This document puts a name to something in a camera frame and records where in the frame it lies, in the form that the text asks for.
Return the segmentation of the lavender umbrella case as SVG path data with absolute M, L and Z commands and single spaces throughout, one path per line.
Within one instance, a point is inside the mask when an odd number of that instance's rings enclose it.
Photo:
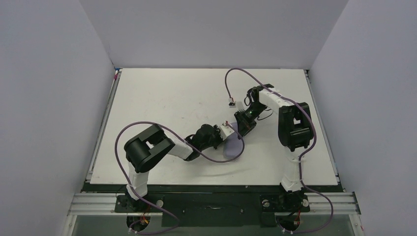
M 229 124 L 235 132 L 223 142 L 223 157 L 225 158 L 225 162 L 231 162 L 240 157 L 245 148 L 244 140 L 238 133 L 237 123 Z

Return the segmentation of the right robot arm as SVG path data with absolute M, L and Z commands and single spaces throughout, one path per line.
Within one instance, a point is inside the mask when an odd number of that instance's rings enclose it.
M 246 102 L 247 108 L 238 109 L 234 114 L 240 135 L 245 136 L 256 127 L 256 119 L 263 111 L 272 110 L 277 114 L 278 139 L 287 152 L 279 185 L 282 193 L 278 195 L 277 205 L 284 211 L 296 211 L 303 207 L 305 193 L 300 176 L 300 154 L 309 147 L 314 137 L 308 121 L 309 105 L 305 102 L 294 105 L 281 98 L 271 84 L 249 89 L 246 97 L 249 100 Z

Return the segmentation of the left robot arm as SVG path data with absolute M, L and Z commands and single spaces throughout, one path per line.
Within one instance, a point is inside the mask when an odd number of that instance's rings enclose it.
M 166 155 L 192 161 L 207 148 L 216 149 L 234 131 L 224 125 L 203 124 L 194 134 L 183 141 L 169 138 L 161 125 L 152 124 L 128 140 L 123 149 L 128 161 L 128 184 L 126 197 L 134 210 L 144 210 L 146 203 L 140 198 L 148 194 L 149 171 Z

